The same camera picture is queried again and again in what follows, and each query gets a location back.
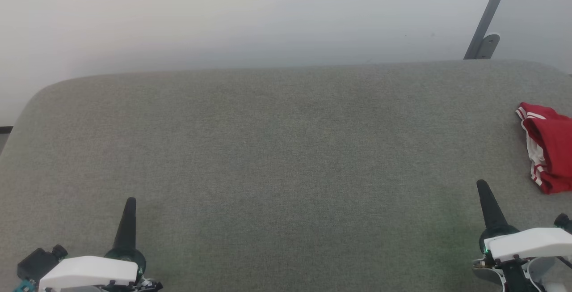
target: red cloth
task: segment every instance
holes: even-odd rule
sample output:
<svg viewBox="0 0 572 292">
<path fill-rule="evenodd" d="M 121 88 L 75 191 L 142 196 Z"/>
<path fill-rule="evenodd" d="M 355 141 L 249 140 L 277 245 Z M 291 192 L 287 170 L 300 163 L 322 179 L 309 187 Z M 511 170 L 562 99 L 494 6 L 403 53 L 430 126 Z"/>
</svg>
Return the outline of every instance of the red cloth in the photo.
<svg viewBox="0 0 572 292">
<path fill-rule="evenodd" d="M 529 138 L 533 180 L 546 194 L 572 190 L 572 119 L 550 107 L 525 102 L 517 114 Z"/>
</svg>

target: black strip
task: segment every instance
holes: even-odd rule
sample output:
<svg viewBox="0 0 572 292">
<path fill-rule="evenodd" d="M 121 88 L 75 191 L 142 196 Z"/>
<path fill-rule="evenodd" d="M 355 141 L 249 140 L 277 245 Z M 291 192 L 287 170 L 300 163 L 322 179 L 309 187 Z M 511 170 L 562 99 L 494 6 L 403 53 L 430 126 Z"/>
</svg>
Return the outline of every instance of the black strip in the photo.
<svg viewBox="0 0 572 292">
<path fill-rule="evenodd" d="M 0 127 L 0 134 L 12 132 L 13 127 Z"/>
</svg>

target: gray metal bar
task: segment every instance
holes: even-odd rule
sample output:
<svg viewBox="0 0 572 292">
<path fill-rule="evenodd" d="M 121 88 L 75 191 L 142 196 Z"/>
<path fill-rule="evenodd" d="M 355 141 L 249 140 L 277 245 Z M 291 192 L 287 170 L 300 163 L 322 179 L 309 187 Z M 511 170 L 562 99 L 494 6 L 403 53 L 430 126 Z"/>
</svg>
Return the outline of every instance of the gray metal bar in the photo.
<svg viewBox="0 0 572 292">
<path fill-rule="evenodd" d="M 476 27 L 475 35 L 473 35 L 471 43 L 468 45 L 464 59 L 475 59 L 479 51 L 480 44 L 483 42 L 484 34 L 487 33 L 488 25 L 491 24 L 492 17 L 499 6 L 501 0 L 488 0 L 487 8 L 484 9 L 483 16 L 479 25 Z"/>
</svg>

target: white wall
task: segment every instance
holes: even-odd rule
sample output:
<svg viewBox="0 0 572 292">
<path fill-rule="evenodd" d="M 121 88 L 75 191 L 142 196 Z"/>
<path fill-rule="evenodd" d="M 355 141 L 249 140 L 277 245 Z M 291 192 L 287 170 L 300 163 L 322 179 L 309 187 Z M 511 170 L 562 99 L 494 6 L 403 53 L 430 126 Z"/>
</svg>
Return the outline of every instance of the white wall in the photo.
<svg viewBox="0 0 572 292">
<path fill-rule="evenodd" d="M 572 0 L 501 0 L 489 26 L 494 59 L 527 59 L 572 74 Z"/>
<path fill-rule="evenodd" d="M 76 76 L 462 59 L 488 0 L 0 0 L 0 125 Z"/>
</svg>

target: white backdrop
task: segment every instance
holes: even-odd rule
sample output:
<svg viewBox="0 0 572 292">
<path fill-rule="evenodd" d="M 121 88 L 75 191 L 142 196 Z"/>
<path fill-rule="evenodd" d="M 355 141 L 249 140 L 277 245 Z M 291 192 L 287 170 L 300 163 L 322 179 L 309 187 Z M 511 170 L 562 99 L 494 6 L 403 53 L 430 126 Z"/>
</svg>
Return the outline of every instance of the white backdrop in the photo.
<svg viewBox="0 0 572 292">
<path fill-rule="evenodd" d="M 572 74 L 572 0 L 501 0 L 489 26 L 492 58 L 526 59 Z"/>
<path fill-rule="evenodd" d="M 0 126 L 76 76 L 462 59 L 487 2 L 0 0 Z"/>
</svg>

